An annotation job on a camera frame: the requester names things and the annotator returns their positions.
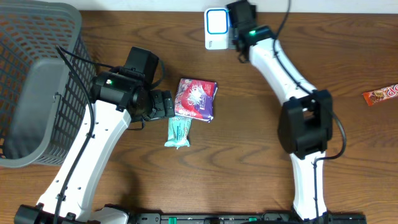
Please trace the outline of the orange brown wafer bar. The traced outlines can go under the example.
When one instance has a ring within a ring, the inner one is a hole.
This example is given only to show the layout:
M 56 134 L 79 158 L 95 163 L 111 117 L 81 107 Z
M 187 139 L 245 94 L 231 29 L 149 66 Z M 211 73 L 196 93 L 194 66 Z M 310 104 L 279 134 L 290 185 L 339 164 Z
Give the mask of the orange brown wafer bar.
M 397 91 L 398 91 L 398 86 L 397 84 L 395 84 L 378 90 L 364 92 L 363 97 L 368 106 L 372 106 L 378 102 L 382 102 L 397 97 Z

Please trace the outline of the red purple snack bag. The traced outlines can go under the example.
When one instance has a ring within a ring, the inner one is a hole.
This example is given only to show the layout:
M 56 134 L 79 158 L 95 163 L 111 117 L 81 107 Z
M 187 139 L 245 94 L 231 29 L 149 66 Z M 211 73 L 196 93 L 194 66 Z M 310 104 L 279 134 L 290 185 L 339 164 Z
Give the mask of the red purple snack bag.
M 182 78 L 175 97 L 175 114 L 210 123 L 217 82 Z

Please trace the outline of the teal snack packet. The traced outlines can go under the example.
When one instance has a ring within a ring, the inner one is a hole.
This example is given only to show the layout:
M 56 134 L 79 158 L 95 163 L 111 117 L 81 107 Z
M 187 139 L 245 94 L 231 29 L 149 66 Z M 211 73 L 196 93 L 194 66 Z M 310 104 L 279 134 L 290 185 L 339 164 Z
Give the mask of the teal snack packet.
M 183 116 L 174 116 L 169 119 L 168 138 L 165 147 L 190 147 L 188 134 L 191 127 L 192 119 Z

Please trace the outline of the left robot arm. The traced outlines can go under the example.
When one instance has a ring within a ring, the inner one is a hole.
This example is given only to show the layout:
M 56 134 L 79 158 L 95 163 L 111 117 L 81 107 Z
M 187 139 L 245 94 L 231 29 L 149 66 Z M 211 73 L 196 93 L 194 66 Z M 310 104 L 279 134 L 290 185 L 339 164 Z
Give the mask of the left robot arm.
M 58 174 L 37 205 L 21 205 L 14 223 L 129 223 L 132 215 L 115 205 L 92 210 L 98 182 L 119 138 L 134 122 L 174 116 L 169 90 L 158 90 L 143 73 L 101 72 L 91 101 Z

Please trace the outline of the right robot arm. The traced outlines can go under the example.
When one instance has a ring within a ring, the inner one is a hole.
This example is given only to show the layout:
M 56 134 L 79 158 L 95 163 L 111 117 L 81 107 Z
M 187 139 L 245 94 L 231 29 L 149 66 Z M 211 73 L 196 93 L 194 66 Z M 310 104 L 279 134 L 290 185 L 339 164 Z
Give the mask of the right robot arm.
M 237 50 L 266 79 L 282 110 L 277 135 L 292 161 L 294 212 L 303 221 L 314 221 L 326 213 L 323 199 L 323 164 L 332 137 L 333 103 L 328 91 L 318 91 L 288 59 L 280 42 L 267 26 L 236 30 Z

